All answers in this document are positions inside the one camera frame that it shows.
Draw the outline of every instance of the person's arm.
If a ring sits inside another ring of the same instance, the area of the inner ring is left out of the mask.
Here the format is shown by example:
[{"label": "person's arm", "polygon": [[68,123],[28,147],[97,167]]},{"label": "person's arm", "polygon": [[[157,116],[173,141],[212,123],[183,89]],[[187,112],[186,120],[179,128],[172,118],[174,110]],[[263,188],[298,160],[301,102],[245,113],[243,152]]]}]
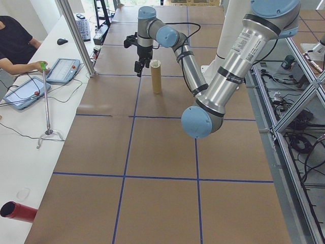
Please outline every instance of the person's arm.
[{"label": "person's arm", "polygon": [[45,61],[37,61],[27,65],[14,65],[9,59],[2,58],[0,59],[0,69],[4,69],[11,75],[24,74],[32,70],[43,72],[41,62],[47,64]]},{"label": "person's arm", "polygon": [[41,43],[38,40],[36,40],[34,37],[29,41],[29,43],[36,49],[38,49],[41,45]]}]

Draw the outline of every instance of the label on robot arm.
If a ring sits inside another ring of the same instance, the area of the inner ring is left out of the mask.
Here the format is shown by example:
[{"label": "label on robot arm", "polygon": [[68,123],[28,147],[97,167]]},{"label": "label on robot arm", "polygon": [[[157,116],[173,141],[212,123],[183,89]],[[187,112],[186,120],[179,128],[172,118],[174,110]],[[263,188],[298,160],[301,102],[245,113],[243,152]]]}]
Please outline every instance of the label on robot arm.
[{"label": "label on robot arm", "polygon": [[240,55],[241,59],[252,64],[261,52],[265,43],[266,42],[258,36],[241,32],[235,44],[231,48],[231,51]]}]

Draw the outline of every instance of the tablet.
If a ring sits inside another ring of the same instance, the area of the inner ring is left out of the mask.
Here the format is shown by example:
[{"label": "tablet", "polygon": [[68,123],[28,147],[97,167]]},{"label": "tablet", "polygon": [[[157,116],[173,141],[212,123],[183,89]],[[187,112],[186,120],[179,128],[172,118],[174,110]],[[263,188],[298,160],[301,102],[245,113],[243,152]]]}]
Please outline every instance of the tablet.
[{"label": "tablet", "polygon": [[[51,85],[46,84],[46,88],[50,89]],[[17,89],[5,95],[4,100],[15,109],[22,110],[34,103],[42,95],[44,95],[43,80],[34,76]]]},{"label": "tablet", "polygon": [[73,79],[79,66],[80,60],[78,59],[59,58],[47,74],[46,81],[48,83],[67,84]]}]

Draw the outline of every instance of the person's hand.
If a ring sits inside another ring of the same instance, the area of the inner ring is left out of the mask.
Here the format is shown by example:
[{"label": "person's hand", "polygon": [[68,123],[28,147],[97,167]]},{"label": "person's hand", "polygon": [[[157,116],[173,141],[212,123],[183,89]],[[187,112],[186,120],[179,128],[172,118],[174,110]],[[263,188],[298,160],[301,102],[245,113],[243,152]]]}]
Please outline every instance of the person's hand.
[{"label": "person's hand", "polygon": [[45,63],[45,65],[47,65],[46,61],[37,61],[35,63],[33,63],[34,65],[34,69],[38,70],[39,72],[43,72],[42,66],[41,66],[41,62]]}]

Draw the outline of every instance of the black shirt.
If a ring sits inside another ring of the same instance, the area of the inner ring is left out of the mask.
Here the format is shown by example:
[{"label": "black shirt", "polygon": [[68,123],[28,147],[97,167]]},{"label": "black shirt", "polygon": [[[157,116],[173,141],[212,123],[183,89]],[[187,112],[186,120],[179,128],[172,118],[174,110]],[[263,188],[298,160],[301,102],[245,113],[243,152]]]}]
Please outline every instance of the black shirt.
[{"label": "black shirt", "polygon": [[6,57],[14,65],[27,64],[37,50],[28,43],[33,37],[10,16],[0,16],[0,21],[6,26],[0,29],[0,59]]}]

